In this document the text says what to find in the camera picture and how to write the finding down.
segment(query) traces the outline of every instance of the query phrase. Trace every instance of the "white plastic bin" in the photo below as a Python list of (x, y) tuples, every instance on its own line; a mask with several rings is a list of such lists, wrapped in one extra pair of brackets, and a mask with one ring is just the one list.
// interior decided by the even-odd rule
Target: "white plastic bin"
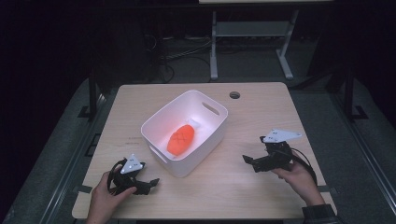
[[(186, 91), (142, 126), (141, 133), (157, 161), (176, 177), (188, 175), (221, 141), (228, 110), (199, 91)], [(167, 150), (172, 133), (189, 119), (199, 123), (189, 148), (178, 156)]]

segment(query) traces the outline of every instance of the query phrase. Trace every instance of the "hand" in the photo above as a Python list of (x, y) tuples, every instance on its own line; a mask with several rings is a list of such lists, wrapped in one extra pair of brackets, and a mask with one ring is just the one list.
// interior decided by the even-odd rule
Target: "hand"
[(285, 179), (291, 188), (300, 195), (307, 206), (325, 204), (318, 187), (312, 179), (311, 174), (297, 161), (290, 165), (290, 171), (276, 168), (272, 170), (279, 178)]
[(103, 174), (98, 186), (92, 191), (87, 223), (106, 223), (111, 219), (117, 206), (136, 191), (136, 188), (132, 187), (116, 196), (110, 194), (107, 190), (109, 173)]

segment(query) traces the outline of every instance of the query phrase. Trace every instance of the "person's left hand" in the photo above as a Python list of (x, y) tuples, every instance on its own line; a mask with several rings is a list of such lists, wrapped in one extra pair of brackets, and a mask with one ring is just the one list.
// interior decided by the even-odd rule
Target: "person's left hand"
[(107, 190), (107, 179), (110, 172), (105, 172), (98, 186), (93, 189), (87, 223), (106, 223), (111, 219), (117, 206), (136, 191), (136, 187), (128, 188), (114, 196)]

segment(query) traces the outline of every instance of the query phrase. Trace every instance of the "orange plush toy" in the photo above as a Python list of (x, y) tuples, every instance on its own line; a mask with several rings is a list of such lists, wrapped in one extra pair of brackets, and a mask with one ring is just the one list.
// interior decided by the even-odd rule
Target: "orange plush toy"
[(178, 156), (189, 148), (194, 138), (195, 130), (190, 124), (183, 125), (169, 139), (167, 150), (174, 156)]

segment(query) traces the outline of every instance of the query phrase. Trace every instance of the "black sleeve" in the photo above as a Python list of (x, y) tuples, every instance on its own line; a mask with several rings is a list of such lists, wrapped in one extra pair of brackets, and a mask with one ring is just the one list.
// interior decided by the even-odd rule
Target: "black sleeve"
[(305, 224), (339, 224), (343, 223), (329, 204), (303, 207)]

